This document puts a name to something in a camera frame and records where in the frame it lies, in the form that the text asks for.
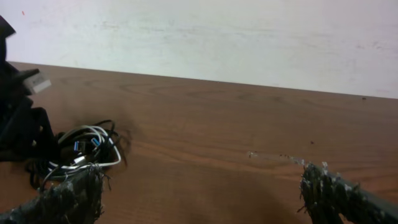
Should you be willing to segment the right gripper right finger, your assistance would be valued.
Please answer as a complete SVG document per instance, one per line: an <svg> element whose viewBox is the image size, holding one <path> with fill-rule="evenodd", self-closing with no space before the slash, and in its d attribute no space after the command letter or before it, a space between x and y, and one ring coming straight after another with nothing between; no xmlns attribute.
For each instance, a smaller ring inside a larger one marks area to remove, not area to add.
<svg viewBox="0 0 398 224"><path fill-rule="evenodd" d="M397 205L385 201L323 167L303 166L300 181L303 207L312 223L396 224Z"/></svg>

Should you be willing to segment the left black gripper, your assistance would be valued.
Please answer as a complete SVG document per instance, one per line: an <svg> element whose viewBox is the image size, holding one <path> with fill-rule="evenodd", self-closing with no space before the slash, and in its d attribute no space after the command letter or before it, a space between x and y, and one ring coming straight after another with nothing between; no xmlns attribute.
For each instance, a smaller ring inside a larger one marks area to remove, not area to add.
<svg viewBox="0 0 398 224"><path fill-rule="evenodd" d="M1 161L31 158L58 159L59 145L52 132L47 112L34 108L24 80L39 69L18 70L6 61L6 39L15 34L1 18Z"/></svg>

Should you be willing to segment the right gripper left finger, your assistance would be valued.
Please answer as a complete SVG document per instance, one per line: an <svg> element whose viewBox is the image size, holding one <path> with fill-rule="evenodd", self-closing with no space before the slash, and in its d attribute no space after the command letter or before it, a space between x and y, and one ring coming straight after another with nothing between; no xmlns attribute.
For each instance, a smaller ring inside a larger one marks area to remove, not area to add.
<svg viewBox="0 0 398 224"><path fill-rule="evenodd" d="M90 166L73 178L51 187L36 198L1 214L8 224L91 224L103 214L104 174Z"/></svg>

